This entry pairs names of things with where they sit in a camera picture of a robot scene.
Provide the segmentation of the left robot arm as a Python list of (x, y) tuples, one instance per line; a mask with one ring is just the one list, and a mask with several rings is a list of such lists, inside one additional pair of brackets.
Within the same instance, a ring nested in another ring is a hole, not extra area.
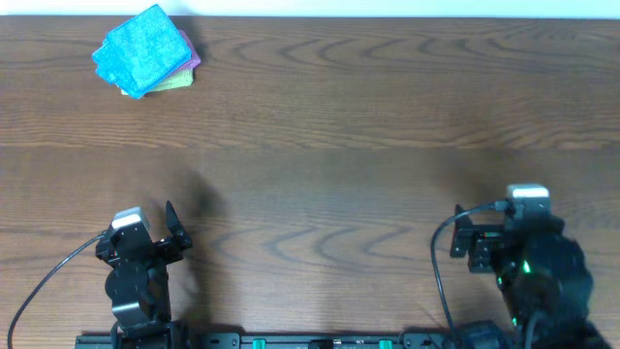
[(141, 207), (120, 211), (96, 245), (96, 257), (111, 267), (105, 290), (124, 331), (154, 330), (171, 321), (167, 266), (181, 261), (193, 242), (170, 202), (165, 218), (170, 234), (152, 240)]

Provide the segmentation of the blue microfiber cloth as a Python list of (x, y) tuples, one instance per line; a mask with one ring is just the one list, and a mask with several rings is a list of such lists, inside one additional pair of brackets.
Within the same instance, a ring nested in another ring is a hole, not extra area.
[(191, 56), (169, 16), (153, 5), (109, 31), (92, 59), (101, 79), (139, 99)]

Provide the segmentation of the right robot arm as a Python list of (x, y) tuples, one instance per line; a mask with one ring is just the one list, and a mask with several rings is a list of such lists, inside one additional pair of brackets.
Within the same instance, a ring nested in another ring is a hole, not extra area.
[(501, 224), (476, 224), (456, 206), (452, 258), (468, 258), (471, 273), (492, 273), (521, 348), (607, 348), (588, 320), (594, 279), (565, 222), (546, 204), (499, 201), (485, 207)]

